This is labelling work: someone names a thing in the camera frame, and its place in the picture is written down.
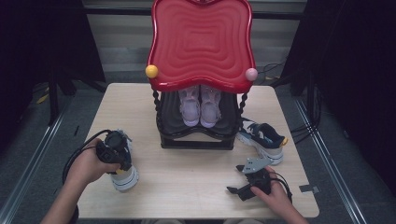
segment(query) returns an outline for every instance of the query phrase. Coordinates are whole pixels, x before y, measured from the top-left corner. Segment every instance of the red tray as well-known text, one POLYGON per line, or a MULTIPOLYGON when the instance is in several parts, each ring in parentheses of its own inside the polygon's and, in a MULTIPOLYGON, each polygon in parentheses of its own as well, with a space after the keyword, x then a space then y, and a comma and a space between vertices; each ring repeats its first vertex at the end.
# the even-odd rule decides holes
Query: red tray
POLYGON ((148 65, 159 73, 157 91, 206 84, 231 93, 248 92, 245 73, 255 68, 250 46, 251 7, 246 0, 156 0, 148 65))

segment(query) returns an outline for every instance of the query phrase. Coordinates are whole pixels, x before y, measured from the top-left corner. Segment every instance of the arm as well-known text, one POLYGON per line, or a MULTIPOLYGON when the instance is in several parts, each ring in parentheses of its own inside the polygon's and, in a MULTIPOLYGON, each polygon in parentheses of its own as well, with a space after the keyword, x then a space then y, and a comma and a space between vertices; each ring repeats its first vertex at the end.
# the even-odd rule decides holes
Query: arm
POLYGON ((61 192, 41 221, 42 224, 69 223, 78 199, 87 185, 99 179, 102 174, 114 172, 120 168, 119 164, 106 164, 99 161, 94 148, 99 141, 101 140, 98 138, 92 140, 87 147, 93 148, 83 151, 73 162, 61 192))
MULTIPOLYGON (((270 167, 266 167, 266 169, 270 173, 274 172, 270 167)), ((285 190, 279 182, 271 181, 271 193, 269 195, 256 187, 251 187, 250 189, 257 197, 261 198, 275 214, 282 217, 287 223, 308 223, 308 221, 292 205, 285 190)))

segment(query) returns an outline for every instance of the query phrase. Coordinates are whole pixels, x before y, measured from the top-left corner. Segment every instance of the gray floor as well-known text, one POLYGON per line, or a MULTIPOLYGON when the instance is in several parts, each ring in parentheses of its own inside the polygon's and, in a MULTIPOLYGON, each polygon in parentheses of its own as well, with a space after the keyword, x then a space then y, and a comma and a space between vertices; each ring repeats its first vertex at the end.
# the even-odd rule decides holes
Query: gray floor
MULTIPOLYGON (((138 72, 109 72, 106 73, 106 76, 107 84, 110 82, 146 82, 146 78, 138 72)), ((21 201, 15 204, 18 209, 14 214, 9 215, 12 217, 11 223, 39 222, 62 186, 61 176, 65 161, 72 151, 83 143, 88 134, 103 94, 80 82, 76 82, 76 85, 78 91, 75 96, 64 96, 60 93, 61 108, 64 108, 67 102, 71 103, 63 110, 62 123, 49 142, 47 152, 42 162, 37 165, 37 170, 32 176, 27 190, 22 194, 21 201)), ((41 105, 35 103, 41 92, 35 92, 35 99, 25 112, 18 134, 1 155, 0 205, 3 208, 48 129, 49 101, 47 100, 41 105)), ((290 129, 295 130, 304 125, 296 100, 304 101, 305 93, 299 97, 291 96, 289 86, 286 85, 276 88, 276 94, 290 129)), ((395 198, 375 171, 361 157, 356 145, 345 138, 344 130, 325 105, 321 108, 321 122, 318 129, 329 150, 331 159, 345 180, 350 194, 356 199, 364 220, 367 223, 396 223, 395 198)), ((329 170, 320 157, 312 138, 308 137, 297 144, 297 149, 310 184, 319 189, 315 197, 320 214, 318 217, 309 218, 309 221, 311 223, 354 223, 354 219, 347 211, 346 202, 343 201, 340 192, 334 185, 329 170)), ((131 221, 81 220, 78 223, 131 223, 131 221)), ((209 223, 209 221, 191 223, 209 223)), ((267 220, 267 223, 283 223, 283 221, 267 220)))

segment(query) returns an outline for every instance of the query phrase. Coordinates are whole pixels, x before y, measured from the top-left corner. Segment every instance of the pink sneaker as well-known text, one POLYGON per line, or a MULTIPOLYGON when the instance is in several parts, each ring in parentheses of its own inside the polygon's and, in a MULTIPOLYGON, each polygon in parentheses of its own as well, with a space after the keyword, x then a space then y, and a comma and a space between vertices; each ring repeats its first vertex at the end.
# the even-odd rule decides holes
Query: pink sneaker
POLYGON ((201 99, 201 124, 206 128, 212 128, 221 118, 219 110, 221 91, 206 85, 202 85, 201 99))
POLYGON ((197 125, 200 117, 198 86, 191 86, 178 91, 178 97, 180 98, 180 113, 184 123, 189 127, 197 125))

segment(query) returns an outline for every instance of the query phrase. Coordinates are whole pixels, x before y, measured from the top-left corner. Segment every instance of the blue shoe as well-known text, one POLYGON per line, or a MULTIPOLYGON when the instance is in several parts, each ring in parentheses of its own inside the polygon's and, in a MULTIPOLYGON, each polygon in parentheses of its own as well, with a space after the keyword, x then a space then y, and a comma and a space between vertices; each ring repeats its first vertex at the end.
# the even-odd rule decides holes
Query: blue shoe
POLYGON ((283 161, 283 146, 288 143, 288 138, 277 134, 276 130, 267 123, 256 123, 250 119, 242 118, 243 127, 236 138, 245 145, 256 148, 261 158, 267 157, 277 165, 283 161))

